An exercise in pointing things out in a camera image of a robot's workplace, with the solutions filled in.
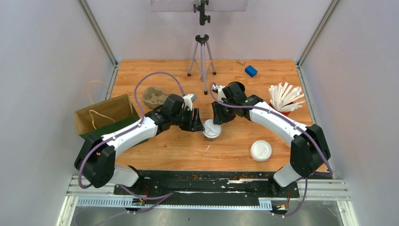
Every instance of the tripod leg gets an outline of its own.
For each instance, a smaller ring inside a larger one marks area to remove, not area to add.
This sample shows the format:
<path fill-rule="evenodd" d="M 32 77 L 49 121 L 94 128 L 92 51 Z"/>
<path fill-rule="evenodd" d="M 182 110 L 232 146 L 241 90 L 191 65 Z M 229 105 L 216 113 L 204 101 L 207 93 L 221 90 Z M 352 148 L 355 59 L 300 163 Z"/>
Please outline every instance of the tripod leg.
<path fill-rule="evenodd" d="M 207 48 L 208 48 L 208 53 L 209 53 L 209 59 L 212 65 L 212 72 L 215 75 L 216 74 L 216 70 L 215 70 L 215 65 L 213 64 L 213 58 L 212 58 L 212 53 L 211 53 L 211 47 L 209 46 L 209 42 L 206 42 Z"/>
<path fill-rule="evenodd" d="M 202 79 L 204 81 L 204 94 L 208 94 L 207 90 L 207 70 L 206 70 L 206 62 L 205 62 L 205 44 L 201 44 L 201 73 L 202 73 Z"/>
<path fill-rule="evenodd" d="M 187 76 L 189 76 L 189 77 L 191 76 L 192 63 L 194 63 L 194 60 L 195 60 L 195 53 L 197 52 L 197 47 L 198 47 L 198 42 L 195 42 L 194 54 L 192 55 L 191 62 L 190 62 L 190 68 L 188 69 L 188 73 L 187 73 Z"/>

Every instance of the blue block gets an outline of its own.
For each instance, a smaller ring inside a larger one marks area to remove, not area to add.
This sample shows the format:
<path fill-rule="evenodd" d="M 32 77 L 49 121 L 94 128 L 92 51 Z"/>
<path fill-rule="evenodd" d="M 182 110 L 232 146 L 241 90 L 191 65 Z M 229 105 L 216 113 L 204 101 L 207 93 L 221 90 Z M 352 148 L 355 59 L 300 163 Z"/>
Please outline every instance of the blue block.
<path fill-rule="evenodd" d="M 245 72 L 253 78 L 256 74 L 258 74 L 258 71 L 253 68 L 251 65 L 245 68 Z"/>

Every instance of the wooden tabletop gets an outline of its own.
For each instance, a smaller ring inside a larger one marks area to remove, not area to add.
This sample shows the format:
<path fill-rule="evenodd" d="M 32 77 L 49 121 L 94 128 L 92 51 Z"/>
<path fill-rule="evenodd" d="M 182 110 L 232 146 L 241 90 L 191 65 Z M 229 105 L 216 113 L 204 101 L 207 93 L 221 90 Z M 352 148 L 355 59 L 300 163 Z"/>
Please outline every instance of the wooden tabletop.
<path fill-rule="evenodd" d="M 207 75 L 208 86 L 211 82 L 228 85 L 232 81 L 239 81 L 245 85 L 247 96 L 255 94 L 267 102 L 270 100 L 268 88 L 271 85 L 289 82 L 294 87 L 301 86 L 292 60 L 247 60 L 246 62 L 247 64 L 242 66 L 236 63 L 236 60 L 215 60 L 217 75 L 211 72 Z M 189 60 L 123 60 L 112 96 L 128 94 L 138 110 L 133 96 L 136 84 L 149 73 L 164 71 L 177 77 L 186 94 L 197 94 L 198 99 L 194 102 L 194 107 L 199 108 L 202 122 L 212 119 L 213 99 L 209 94 L 204 95 L 203 83 L 196 67 L 193 68 L 191 77 L 187 77 L 189 64 Z M 244 72 L 248 65 L 258 70 L 254 78 Z M 142 93 L 149 86 L 158 86 L 167 93 L 181 95 L 177 83 L 172 78 L 159 74 L 149 77 L 138 88 L 140 101 Z M 140 104 L 145 112 L 151 110 L 142 102 Z M 289 117 L 300 123 L 312 124 L 306 104 L 303 104 L 302 109 L 292 112 Z M 257 162 L 251 157 L 251 145 L 257 140 L 265 140 L 272 146 L 272 155 L 265 162 Z M 148 142 L 125 151 L 116 162 L 146 170 L 277 171 L 289 162 L 289 156 L 289 146 L 277 135 L 257 123 L 236 117 L 233 121 L 222 125 L 222 134 L 214 141 L 206 140 L 202 132 L 186 132 L 172 126 Z"/>

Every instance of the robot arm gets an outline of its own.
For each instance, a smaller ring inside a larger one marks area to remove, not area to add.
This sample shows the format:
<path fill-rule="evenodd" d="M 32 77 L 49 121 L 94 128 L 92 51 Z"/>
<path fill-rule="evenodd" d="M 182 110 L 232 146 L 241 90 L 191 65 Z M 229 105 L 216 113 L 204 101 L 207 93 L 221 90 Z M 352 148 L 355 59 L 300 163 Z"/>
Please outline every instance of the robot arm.
<path fill-rule="evenodd" d="M 232 121 L 236 116 L 245 117 L 250 121 L 265 126 L 282 138 L 291 147 L 291 155 L 290 162 L 279 169 L 273 176 L 273 180 L 280 187 L 286 187 L 299 178 L 307 178 L 323 164 L 323 160 L 316 148 L 309 142 L 308 137 L 302 134 L 297 128 L 301 128 L 310 134 L 322 150 L 324 157 L 327 160 L 330 158 L 330 151 L 323 130 L 318 125 L 313 124 L 308 127 L 277 112 L 256 95 L 247 97 L 245 87 L 240 82 L 232 82 L 226 87 L 215 86 L 213 87 L 213 91 L 218 94 L 218 100 L 225 104 L 256 106 L 265 109 L 231 108 L 215 101 L 212 103 L 214 111 L 213 122 L 214 124 L 221 125 Z M 282 117 L 291 121 L 295 126 L 289 125 Z"/>
<path fill-rule="evenodd" d="M 83 159 L 94 146 L 112 138 L 111 141 L 101 145 L 96 152 L 90 155 L 84 165 L 83 176 L 95 188 L 102 187 L 107 183 L 133 186 L 140 178 L 140 173 L 134 167 L 116 165 L 116 158 L 130 147 L 168 130 L 172 125 L 179 126 L 184 131 L 202 131 L 199 110 L 192 108 L 192 103 L 196 99 L 195 94 L 188 94 L 184 97 L 171 94 L 164 105 L 146 113 L 143 122 L 136 129 L 129 131 L 140 121 L 102 137 L 89 136 L 75 160 L 75 168 L 80 169 Z"/>

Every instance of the plastic cup lid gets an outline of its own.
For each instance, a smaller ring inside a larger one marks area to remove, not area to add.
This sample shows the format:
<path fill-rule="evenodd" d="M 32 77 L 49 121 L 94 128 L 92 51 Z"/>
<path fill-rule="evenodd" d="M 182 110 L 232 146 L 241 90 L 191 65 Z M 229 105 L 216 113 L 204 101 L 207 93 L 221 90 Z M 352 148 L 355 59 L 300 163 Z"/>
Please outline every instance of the plastic cup lid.
<path fill-rule="evenodd" d="M 271 156 L 271 145 L 264 140 L 255 141 L 251 146 L 251 156 L 256 161 L 266 161 Z"/>
<path fill-rule="evenodd" d="M 204 122 L 204 135 L 208 138 L 216 138 L 222 132 L 221 125 L 214 125 L 213 119 L 208 119 Z"/>

